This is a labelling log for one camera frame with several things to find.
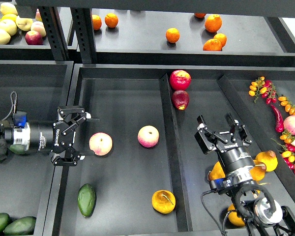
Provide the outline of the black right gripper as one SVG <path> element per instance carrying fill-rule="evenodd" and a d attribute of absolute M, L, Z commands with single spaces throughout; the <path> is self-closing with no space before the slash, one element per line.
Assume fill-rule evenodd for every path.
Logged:
<path fill-rule="evenodd" d="M 230 131 L 217 132 L 208 128 L 202 115 L 197 117 L 197 133 L 194 135 L 202 152 L 224 152 L 234 148 L 248 147 L 252 144 L 252 136 L 244 124 L 240 124 L 230 113 L 225 115 Z"/>

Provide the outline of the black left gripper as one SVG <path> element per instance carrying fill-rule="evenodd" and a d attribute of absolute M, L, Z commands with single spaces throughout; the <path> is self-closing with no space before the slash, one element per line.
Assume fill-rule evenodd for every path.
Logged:
<path fill-rule="evenodd" d="M 78 151 L 73 147 L 75 130 L 83 122 L 100 121 L 93 118 L 82 106 L 58 106 L 58 119 L 53 124 L 53 146 L 50 159 L 54 166 L 77 166 L 86 156 L 95 156 L 93 151 Z"/>

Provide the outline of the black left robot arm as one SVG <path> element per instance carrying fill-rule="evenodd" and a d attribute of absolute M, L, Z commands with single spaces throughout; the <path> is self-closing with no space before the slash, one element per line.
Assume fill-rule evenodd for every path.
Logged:
<path fill-rule="evenodd" d="M 85 154 L 73 145 L 76 129 L 86 121 L 95 121 L 81 106 L 59 106 L 55 121 L 28 121 L 27 113 L 17 110 L 18 94 L 10 94 L 11 108 L 0 120 L 0 162 L 8 151 L 15 154 L 46 152 L 54 166 L 76 166 Z"/>

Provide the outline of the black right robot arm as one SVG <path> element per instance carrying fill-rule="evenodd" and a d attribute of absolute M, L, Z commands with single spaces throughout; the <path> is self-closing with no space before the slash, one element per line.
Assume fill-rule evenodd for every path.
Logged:
<path fill-rule="evenodd" d="M 277 236 L 295 236 L 295 216 L 287 206 L 281 206 L 269 191 L 253 180 L 251 169 L 255 164 L 248 147 L 252 137 L 245 125 L 240 124 L 230 113 L 225 116 L 230 130 L 217 132 L 208 128 L 203 116 L 198 116 L 195 139 L 202 152 L 215 151 L 225 174 L 209 181 L 210 190 L 202 193 L 226 194 L 234 205 L 233 212 L 244 221 L 248 235 L 267 236 L 273 228 Z"/>

